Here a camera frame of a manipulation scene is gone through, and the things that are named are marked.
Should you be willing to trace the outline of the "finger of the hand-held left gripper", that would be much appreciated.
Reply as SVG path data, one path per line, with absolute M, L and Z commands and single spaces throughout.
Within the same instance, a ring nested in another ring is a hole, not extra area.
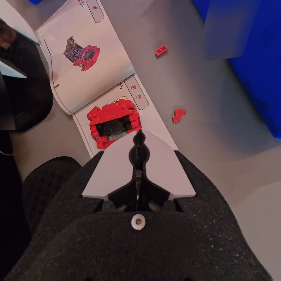
M 22 70 L 5 59 L 0 60 L 0 71 L 1 74 L 5 76 L 23 79 L 27 78 L 27 75 Z
M 0 18 L 9 27 L 40 46 L 34 30 L 27 21 L 6 0 L 0 1 Z

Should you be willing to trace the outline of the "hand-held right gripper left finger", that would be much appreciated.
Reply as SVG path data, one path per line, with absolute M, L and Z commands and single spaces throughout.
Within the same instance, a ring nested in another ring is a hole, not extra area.
M 137 132 L 110 145 L 102 154 L 82 196 L 112 201 L 118 208 L 137 201 L 135 155 Z

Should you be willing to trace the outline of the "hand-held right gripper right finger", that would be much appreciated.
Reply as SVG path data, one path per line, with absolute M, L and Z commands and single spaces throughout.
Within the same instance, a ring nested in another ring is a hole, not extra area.
M 142 162 L 140 198 L 163 206 L 168 200 L 196 195 L 176 151 L 144 129 L 139 132 L 139 157 Z

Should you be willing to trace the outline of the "red lego car body section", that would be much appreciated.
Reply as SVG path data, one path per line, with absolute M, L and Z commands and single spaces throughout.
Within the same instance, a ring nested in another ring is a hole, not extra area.
M 90 133 L 99 150 L 108 148 L 123 136 L 142 129 L 139 112 L 131 100 L 119 99 L 88 114 Z

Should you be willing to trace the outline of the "blue plastic bin with divider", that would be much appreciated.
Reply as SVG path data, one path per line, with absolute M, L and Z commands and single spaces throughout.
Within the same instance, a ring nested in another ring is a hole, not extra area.
M 227 59 L 273 137 L 281 138 L 281 1 L 193 1 L 202 58 Z

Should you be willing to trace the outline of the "angled red lego piece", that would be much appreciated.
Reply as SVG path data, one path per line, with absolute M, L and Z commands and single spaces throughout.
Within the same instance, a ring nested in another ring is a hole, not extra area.
M 183 109 L 174 110 L 174 116 L 172 117 L 173 123 L 180 122 L 182 117 L 187 113 L 187 111 Z

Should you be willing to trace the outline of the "red two-stud lego plate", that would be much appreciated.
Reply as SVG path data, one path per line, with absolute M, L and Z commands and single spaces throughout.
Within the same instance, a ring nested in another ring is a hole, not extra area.
M 164 44 L 161 47 L 159 47 L 158 49 L 155 50 L 155 55 L 157 58 L 159 58 L 160 56 L 162 56 L 163 54 L 165 54 L 168 51 L 167 46 Z

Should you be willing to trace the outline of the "person's left hand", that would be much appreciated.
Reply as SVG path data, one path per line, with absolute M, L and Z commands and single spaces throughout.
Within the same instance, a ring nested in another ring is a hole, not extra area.
M 0 22 L 0 46 L 8 49 L 16 40 L 16 32 L 5 22 Z

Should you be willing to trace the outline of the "white instruction booklet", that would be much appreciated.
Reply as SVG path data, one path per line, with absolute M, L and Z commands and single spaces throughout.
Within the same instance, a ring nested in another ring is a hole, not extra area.
M 91 158 L 98 148 L 86 115 L 119 98 L 136 105 L 145 130 L 178 150 L 100 1 L 66 1 L 36 33 L 53 95 L 72 115 Z

